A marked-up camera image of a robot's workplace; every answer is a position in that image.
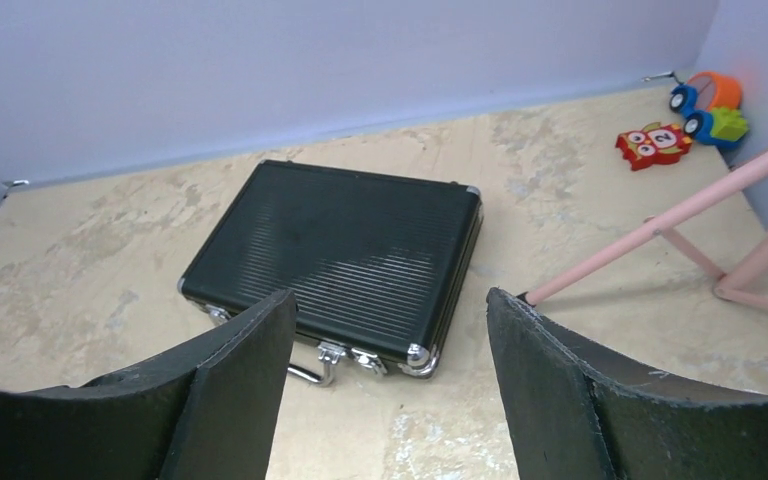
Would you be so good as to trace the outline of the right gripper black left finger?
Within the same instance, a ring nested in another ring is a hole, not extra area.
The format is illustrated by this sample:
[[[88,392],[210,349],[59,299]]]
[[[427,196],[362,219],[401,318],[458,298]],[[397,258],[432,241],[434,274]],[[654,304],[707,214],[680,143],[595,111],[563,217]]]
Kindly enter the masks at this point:
[[[296,313],[278,291],[83,386],[0,391],[0,479],[264,478]]]

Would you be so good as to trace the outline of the black aluminium poker case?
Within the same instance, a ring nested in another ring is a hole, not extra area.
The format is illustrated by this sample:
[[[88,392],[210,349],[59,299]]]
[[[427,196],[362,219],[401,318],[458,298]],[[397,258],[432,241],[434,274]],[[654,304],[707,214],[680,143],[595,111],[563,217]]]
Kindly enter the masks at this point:
[[[291,290],[295,336],[322,369],[288,371],[311,384],[330,385],[342,360],[428,379],[482,222],[472,185],[265,160],[177,288],[219,324]]]

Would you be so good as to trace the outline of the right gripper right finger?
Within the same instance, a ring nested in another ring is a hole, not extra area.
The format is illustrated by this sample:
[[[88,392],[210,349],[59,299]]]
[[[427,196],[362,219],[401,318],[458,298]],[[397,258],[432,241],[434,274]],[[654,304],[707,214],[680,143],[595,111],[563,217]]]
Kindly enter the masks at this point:
[[[508,292],[486,296],[523,479],[768,479],[768,395],[658,370]]]

